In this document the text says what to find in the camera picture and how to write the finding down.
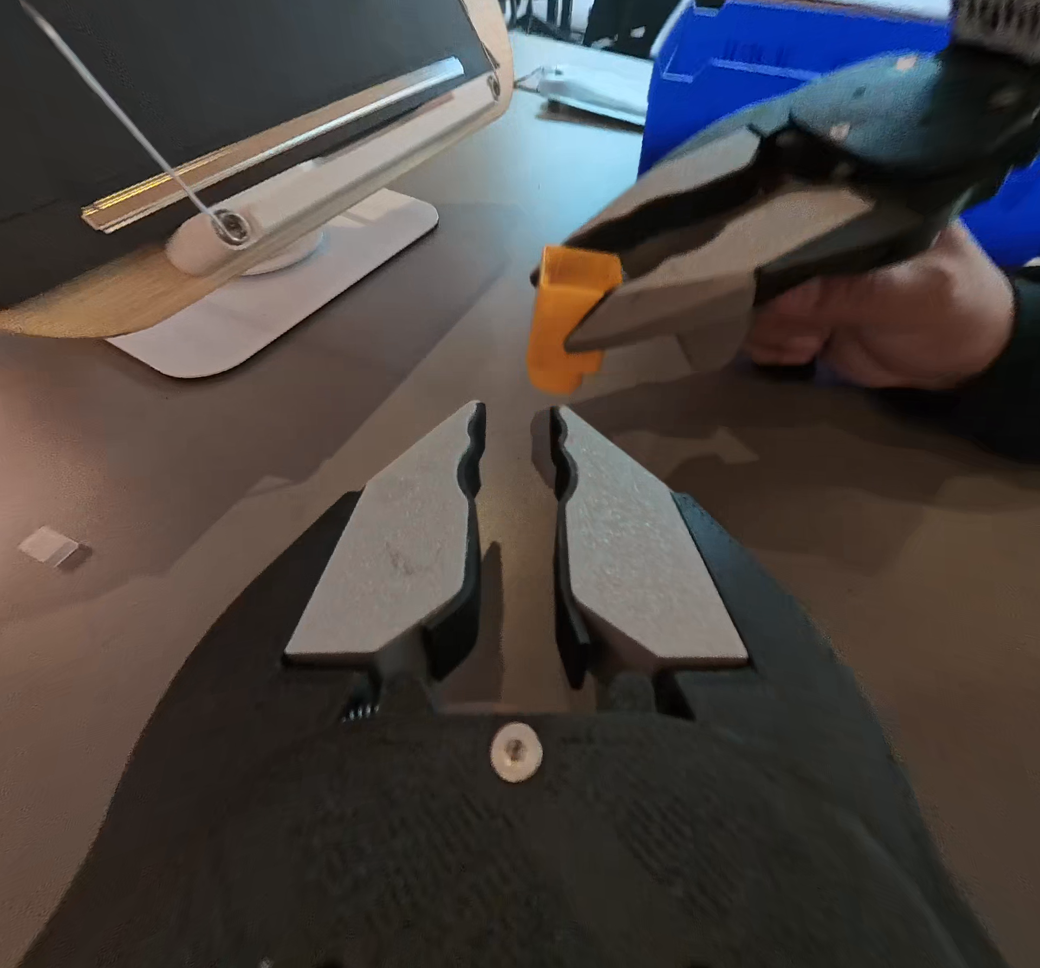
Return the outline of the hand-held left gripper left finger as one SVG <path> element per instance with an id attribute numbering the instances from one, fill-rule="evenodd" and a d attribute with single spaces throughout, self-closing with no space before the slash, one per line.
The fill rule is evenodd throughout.
<path id="1" fill-rule="evenodd" d="M 487 410 L 460 407 L 365 486 L 284 649 L 288 665 L 443 680 L 475 648 Z"/>

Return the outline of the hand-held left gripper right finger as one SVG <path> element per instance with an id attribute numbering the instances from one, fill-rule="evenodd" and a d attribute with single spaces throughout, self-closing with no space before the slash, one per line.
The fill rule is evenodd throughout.
<path id="1" fill-rule="evenodd" d="M 570 687 L 748 665 L 669 486 L 571 408 L 550 410 L 549 445 L 555 640 Z"/>

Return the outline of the orange plastic piece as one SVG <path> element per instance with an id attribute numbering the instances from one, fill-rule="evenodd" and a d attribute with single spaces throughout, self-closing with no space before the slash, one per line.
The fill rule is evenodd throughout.
<path id="1" fill-rule="evenodd" d="M 572 354 L 566 339 L 622 282 L 615 254 L 564 245 L 543 248 L 526 354 L 527 376 L 538 391 L 565 397 L 600 370 L 604 350 Z"/>

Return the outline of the large blue storage bin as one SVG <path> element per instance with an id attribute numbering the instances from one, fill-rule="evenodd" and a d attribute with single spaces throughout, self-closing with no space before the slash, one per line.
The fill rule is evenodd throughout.
<path id="1" fill-rule="evenodd" d="M 754 0 L 680 14 L 648 89 L 640 171 L 717 122 L 890 51 L 941 50 L 950 25 Z"/>

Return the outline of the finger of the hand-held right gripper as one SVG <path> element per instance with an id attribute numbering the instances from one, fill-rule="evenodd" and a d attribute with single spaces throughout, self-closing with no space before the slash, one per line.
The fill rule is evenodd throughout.
<path id="1" fill-rule="evenodd" d="M 698 246 L 757 195 L 769 176 L 763 137 L 739 128 L 672 155 L 640 176 L 564 245 L 621 258 L 664 258 Z"/>
<path id="2" fill-rule="evenodd" d="M 565 339 L 569 354 L 671 337 L 695 373 L 724 368 L 751 323 L 756 271 L 869 213 L 847 187 L 796 185 L 620 252 L 624 282 Z"/>

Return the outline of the person's right hand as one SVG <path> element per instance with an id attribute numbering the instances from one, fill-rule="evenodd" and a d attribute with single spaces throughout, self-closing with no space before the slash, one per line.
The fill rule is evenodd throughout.
<path id="1" fill-rule="evenodd" d="M 1007 276 L 953 223 L 911 259 L 813 278 L 770 300 L 744 354 L 761 366 L 822 362 L 867 389 L 951 389 L 998 359 L 1015 315 Z"/>

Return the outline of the white flat device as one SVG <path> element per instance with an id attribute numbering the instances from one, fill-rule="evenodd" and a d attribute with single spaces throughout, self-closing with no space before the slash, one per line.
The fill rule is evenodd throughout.
<path id="1" fill-rule="evenodd" d="M 582 66 L 544 66 L 532 74 L 530 84 L 548 103 L 569 111 L 610 119 L 639 129 L 646 125 L 648 77 Z"/>

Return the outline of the black board with wooden rim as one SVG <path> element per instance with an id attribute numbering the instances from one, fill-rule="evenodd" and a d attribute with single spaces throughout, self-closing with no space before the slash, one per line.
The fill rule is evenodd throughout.
<path id="1" fill-rule="evenodd" d="M 175 169 L 439 59 L 459 58 L 469 76 L 490 71 L 458 0 L 28 2 Z M 510 104 L 513 54 L 498 1 L 466 4 L 512 88 Z M 366 120 L 197 193 L 213 207 L 389 120 Z M 113 233 L 85 221 L 90 204 L 164 174 L 20 5 L 2 0 L 2 335 L 137 332 L 280 248 L 272 238 L 234 252 L 196 282 L 163 259 L 172 234 L 203 216 L 185 194 Z"/>

